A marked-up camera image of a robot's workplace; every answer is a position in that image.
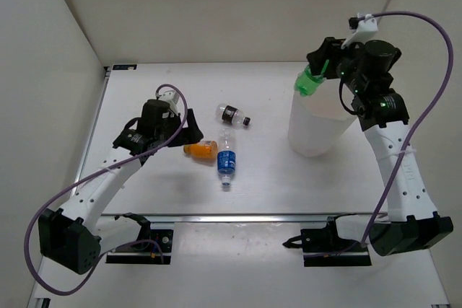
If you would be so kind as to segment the green plastic bottle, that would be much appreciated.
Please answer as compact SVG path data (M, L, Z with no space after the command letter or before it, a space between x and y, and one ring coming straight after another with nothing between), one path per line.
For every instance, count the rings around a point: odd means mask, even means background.
M308 63L307 66L297 75L294 84L294 91L298 92L301 97L313 95L317 88L325 81L325 74L329 63L329 60L325 61L319 74L313 74L310 64Z

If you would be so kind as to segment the clear bottle blue label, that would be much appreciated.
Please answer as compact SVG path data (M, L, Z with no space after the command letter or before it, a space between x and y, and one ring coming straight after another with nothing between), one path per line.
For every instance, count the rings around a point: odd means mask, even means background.
M236 172L236 135L232 128L222 128L218 136L217 174L224 191L231 188Z

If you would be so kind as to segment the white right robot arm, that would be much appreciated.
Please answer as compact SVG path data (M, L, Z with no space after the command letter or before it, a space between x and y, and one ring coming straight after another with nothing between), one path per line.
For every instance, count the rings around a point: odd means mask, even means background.
M324 241L332 250L349 242L371 245L380 256L426 250L453 231L448 216L440 216L420 175L414 149L414 132L403 97L391 84L391 67L401 51L382 40L352 43L327 37L307 55L310 70L338 79L353 94L349 112L357 116L372 147L385 186L379 206L387 206L385 220L358 215L339 216L328 222Z

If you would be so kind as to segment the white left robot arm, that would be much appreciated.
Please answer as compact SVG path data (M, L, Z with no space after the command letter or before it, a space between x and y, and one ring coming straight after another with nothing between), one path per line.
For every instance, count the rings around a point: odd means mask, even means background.
M38 219L42 255L82 275L108 250L128 243L135 250L146 249L152 240L148 220L125 213L104 221L101 218L124 183L139 171L151 150L196 144L204 137L192 109L180 114L165 100L150 99L141 115L127 122L103 162L101 175L88 180L56 211L44 210Z

